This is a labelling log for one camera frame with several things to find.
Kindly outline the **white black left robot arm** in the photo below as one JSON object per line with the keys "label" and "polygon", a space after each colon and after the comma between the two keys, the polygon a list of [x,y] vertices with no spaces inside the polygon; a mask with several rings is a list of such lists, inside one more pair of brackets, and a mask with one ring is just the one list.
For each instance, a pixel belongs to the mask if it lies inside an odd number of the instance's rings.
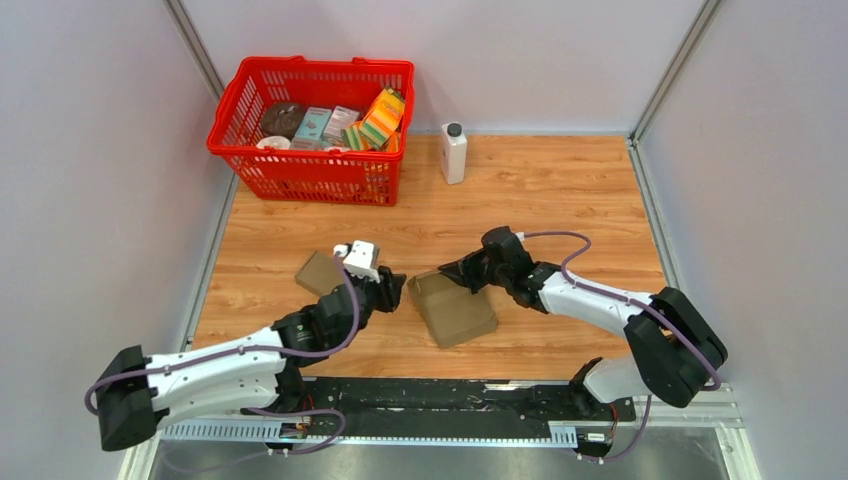
{"label": "white black left robot arm", "polygon": [[306,398],[301,368],[345,349],[373,313],[394,312],[406,280],[386,266],[376,278],[344,273],[315,303],[236,340],[172,354],[120,350],[84,396],[102,450],[125,450],[173,424],[228,410],[296,413]]}

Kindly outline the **brown cardboard box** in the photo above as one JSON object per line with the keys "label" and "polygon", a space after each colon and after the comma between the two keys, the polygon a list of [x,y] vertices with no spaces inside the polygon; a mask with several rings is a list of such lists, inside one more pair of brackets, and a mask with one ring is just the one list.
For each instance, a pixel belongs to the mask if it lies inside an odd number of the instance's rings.
{"label": "brown cardboard box", "polygon": [[320,297],[330,294],[344,280],[334,259],[320,251],[314,251],[294,276],[295,283],[306,291]]}

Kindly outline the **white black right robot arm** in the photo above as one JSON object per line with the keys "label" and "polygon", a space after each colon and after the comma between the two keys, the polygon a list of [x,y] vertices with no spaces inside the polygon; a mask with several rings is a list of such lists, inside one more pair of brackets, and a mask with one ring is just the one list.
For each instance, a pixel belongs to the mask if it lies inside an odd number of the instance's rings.
{"label": "white black right robot arm", "polygon": [[568,264],[590,248],[587,236],[560,263],[533,259],[524,246],[529,237],[508,226],[494,228],[482,236],[480,249],[438,271],[472,293],[500,287],[524,308],[581,320],[627,342],[627,355],[591,360],[573,377],[576,414],[593,419],[617,400],[648,395],[685,408],[699,392],[721,387],[718,370],[728,351],[681,290],[646,293],[584,279]]}

